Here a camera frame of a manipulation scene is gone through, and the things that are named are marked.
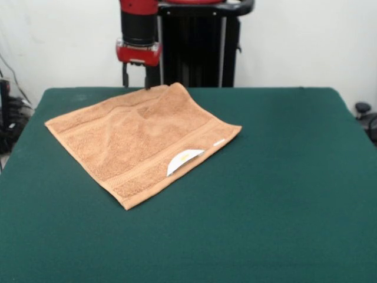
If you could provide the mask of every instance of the towel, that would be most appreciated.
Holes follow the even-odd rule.
[[[45,125],[126,210],[161,192],[242,129],[203,110],[179,83],[113,97]]]

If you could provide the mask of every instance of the black stand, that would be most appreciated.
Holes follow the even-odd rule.
[[[185,87],[232,87],[239,49],[238,16],[254,0],[239,4],[183,5],[161,2],[158,32],[160,65],[147,67],[148,86],[182,83]]]

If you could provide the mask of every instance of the green tablecloth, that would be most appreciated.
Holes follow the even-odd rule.
[[[376,282],[377,155],[329,88],[191,89],[243,131],[125,211],[44,127],[124,93],[48,90],[0,176],[0,282]]]

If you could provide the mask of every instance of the cable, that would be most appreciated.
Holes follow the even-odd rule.
[[[1,59],[1,61],[3,61],[4,65],[6,65],[6,66],[8,67],[8,69],[13,73],[14,82],[15,82],[15,84],[16,84],[16,86],[17,86],[19,92],[25,97],[25,99],[27,100],[27,102],[29,102],[29,104],[31,104],[29,98],[27,97],[27,95],[24,93],[24,91],[21,89],[21,87],[20,87],[19,84],[18,84],[18,80],[17,80],[17,76],[16,76],[15,71],[12,69],[11,66],[9,66],[8,62],[5,61],[5,59],[4,59],[4,57],[1,55],[1,53],[0,53],[0,59]]]

